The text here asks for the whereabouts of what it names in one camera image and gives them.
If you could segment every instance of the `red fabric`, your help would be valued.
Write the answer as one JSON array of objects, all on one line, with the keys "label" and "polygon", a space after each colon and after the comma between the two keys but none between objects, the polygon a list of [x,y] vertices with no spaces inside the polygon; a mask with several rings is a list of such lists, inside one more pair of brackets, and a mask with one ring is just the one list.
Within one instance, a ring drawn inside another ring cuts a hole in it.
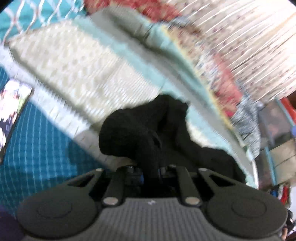
[{"label": "red fabric", "polygon": [[159,0],[84,0],[84,4],[91,14],[109,5],[130,7],[149,17],[153,22],[171,21],[180,15],[174,6]]},{"label": "red fabric", "polygon": [[283,188],[283,196],[281,198],[281,203],[286,205],[289,197],[289,188],[287,186],[284,186]]},{"label": "red fabric", "polygon": [[281,99],[281,103],[283,104],[283,106],[286,108],[287,112],[289,113],[289,115],[291,116],[292,120],[294,121],[294,123],[296,123],[296,110],[294,109],[294,107],[291,105],[290,101],[288,98],[282,98]]},{"label": "red fabric", "polygon": [[225,65],[219,54],[214,56],[214,60],[220,70],[220,78],[214,82],[212,88],[225,114],[231,118],[237,111],[236,106],[240,103],[242,93],[234,83],[234,77]]}]

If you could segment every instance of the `black mount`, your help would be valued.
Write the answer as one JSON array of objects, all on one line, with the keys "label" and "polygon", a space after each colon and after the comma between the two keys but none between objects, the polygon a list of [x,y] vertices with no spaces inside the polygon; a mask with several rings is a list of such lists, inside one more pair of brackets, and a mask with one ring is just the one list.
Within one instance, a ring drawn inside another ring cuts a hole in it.
[{"label": "black mount", "polygon": [[172,197],[202,210],[223,233],[240,238],[271,237],[287,219],[285,207],[267,193],[208,169],[189,173],[176,166],[162,168],[160,179],[148,183],[137,167],[121,167],[115,173],[97,169],[27,198],[17,219],[32,237],[61,239],[87,230],[104,209],[120,207],[127,198]]}]

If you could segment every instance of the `pillow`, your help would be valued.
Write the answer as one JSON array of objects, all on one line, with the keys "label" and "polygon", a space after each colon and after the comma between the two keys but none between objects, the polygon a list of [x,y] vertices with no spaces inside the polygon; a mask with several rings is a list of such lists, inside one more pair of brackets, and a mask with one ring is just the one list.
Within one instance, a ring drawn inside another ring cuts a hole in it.
[{"label": "pillow", "polygon": [[83,0],[14,0],[0,13],[0,42],[63,19],[85,15]]},{"label": "pillow", "polygon": [[[8,80],[0,66],[0,89]],[[53,126],[29,101],[0,166],[0,205],[13,214],[27,196],[96,168],[105,167]]]}]

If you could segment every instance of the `gray fabric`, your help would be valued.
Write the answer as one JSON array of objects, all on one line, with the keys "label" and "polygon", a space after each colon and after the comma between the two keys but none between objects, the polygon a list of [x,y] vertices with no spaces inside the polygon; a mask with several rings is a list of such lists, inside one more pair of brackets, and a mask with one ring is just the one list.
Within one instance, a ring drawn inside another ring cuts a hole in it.
[{"label": "gray fabric", "polygon": [[[131,10],[126,11],[126,15],[128,15],[129,18],[128,31],[136,32],[137,29],[140,29],[141,25],[138,22],[136,22],[134,25],[134,30],[131,30],[132,20],[130,18],[130,15],[132,14],[136,13]],[[205,108],[198,96],[196,96],[196,94],[193,93],[190,87],[182,81],[181,77],[177,75],[176,72],[172,71],[170,60],[167,57],[158,54],[156,50],[151,50],[147,48],[147,46],[144,46],[139,41],[141,39],[144,39],[144,36],[141,36],[141,34],[145,35],[146,32],[137,32],[136,34],[133,34],[134,38],[132,38],[131,35],[125,31],[125,29],[116,24],[114,20],[118,21],[119,17],[115,18],[114,15],[116,15],[116,8],[105,8],[102,11],[92,14],[90,18],[98,28],[104,30],[117,41],[126,43],[127,47],[131,49],[131,51],[138,54],[148,64],[151,64],[154,67],[156,67],[161,73],[163,73],[164,76],[170,79],[170,81],[174,83],[174,85],[186,95],[186,97],[191,101],[191,103],[198,110],[198,112],[202,114],[204,119],[207,120],[211,127],[230,143],[234,153],[236,153],[237,158],[240,159],[241,163],[244,165],[246,170],[251,175],[254,175],[252,163],[247,159],[244,149],[240,147],[238,141],[235,139],[233,134],[225,127],[222,121],[219,120],[218,117],[213,114],[213,111],[208,108]]]},{"label": "gray fabric", "polygon": [[252,100],[249,92],[240,85],[239,81],[237,81],[237,85],[243,93],[243,97],[237,105],[237,111],[230,121],[256,158],[260,154],[261,143],[257,105]]}]

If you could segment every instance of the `metal bolt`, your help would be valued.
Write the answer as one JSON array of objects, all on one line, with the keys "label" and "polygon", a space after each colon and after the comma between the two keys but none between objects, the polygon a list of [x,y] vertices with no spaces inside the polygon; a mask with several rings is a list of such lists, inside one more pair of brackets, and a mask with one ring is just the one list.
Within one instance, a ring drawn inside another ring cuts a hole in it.
[{"label": "metal bolt", "polygon": [[200,200],[197,197],[187,197],[185,202],[189,205],[197,205],[200,203]]},{"label": "metal bolt", "polygon": [[133,173],[134,168],[133,168],[133,166],[126,166],[126,170],[128,173]]},{"label": "metal bolt", "polygon": [[106,205],[116,205],[118,203],[118,199],[116,197],[106,197],[103,202]]}]

